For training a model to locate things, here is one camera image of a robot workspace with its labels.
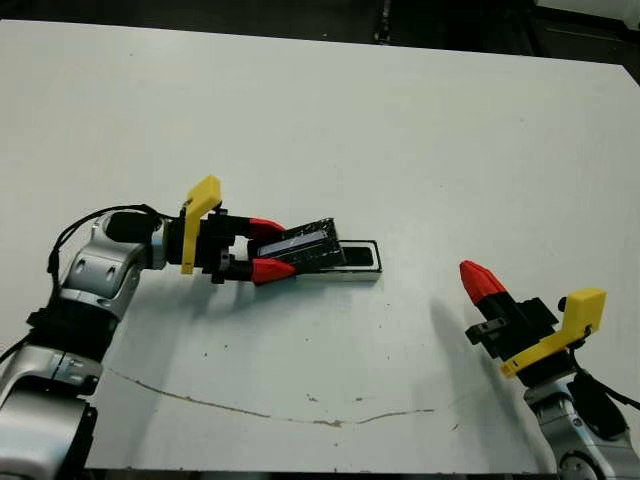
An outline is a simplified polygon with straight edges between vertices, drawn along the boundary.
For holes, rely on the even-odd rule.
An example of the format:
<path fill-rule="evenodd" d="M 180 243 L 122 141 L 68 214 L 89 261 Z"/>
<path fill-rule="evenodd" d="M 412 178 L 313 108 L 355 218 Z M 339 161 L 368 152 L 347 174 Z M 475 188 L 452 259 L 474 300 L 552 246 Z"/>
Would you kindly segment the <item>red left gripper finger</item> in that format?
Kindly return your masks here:
<path fill-rule="evenodd" d="M 269 239 L 281 235 L 285 228 L 271 220 L 254 217 L 228 216 L 229 230 L 247 239 Z"/>
<path fill-rule="evenodd" d="M 225 279 L 262 285 L 296 274 L 296 267 L 272 258 L 255 258 L 248 261 L 233 260 L 225 270 Z"/>

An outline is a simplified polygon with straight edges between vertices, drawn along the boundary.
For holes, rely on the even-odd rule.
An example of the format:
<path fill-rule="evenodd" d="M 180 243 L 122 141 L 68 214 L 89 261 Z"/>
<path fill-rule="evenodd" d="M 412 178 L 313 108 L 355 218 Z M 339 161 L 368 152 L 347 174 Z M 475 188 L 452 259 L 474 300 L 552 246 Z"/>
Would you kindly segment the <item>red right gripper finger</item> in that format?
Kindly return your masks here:
<path fill-rule="evenodd" d="M 464 261 L 464 289 L 487 321 L 498 318 L 512 321 L 520 314 L 516 301 L 495 275 L 470 260 Z"/>
<path fill-rule="evenodd" d="M 484 318 L 489 321 L 503 317 L 507 290 L 497 277 L 473 261 L 462 261 L 459 270 L 465 291 Z"/>

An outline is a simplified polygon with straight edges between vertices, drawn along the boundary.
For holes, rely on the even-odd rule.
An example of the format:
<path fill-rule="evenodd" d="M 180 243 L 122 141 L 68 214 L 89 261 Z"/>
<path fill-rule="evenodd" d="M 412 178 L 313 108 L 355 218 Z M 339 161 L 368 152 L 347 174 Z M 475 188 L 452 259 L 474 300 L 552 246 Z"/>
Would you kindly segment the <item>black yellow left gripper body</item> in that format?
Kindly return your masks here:
<path fill-rule="evenodd" d="M 188 191 L 179 216 L 170 223 L 167 262 L 180 265 L 183 275 L 200 269 L 213 284 L 225 282 L 235 234 L 221 206 L 220 180 L 208 175 Z"/>

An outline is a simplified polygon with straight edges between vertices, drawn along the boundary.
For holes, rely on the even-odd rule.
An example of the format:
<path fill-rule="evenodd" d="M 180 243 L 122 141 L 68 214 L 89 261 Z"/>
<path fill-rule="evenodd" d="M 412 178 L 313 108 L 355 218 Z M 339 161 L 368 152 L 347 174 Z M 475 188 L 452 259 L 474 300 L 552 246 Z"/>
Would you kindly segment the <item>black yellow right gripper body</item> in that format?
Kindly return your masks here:
<path fill-rule="evenodd" d="M 474 292 L 471 301 L 484 321 L 469 327 L 466 336 L 502 361 L 505 377 L 536 386 L 569 372 L 569 349 L 599 330 L 606 297 L 596 288 L 575 291 L 557 319 L 538 297 L 518 302 L 505 289 Z"/>

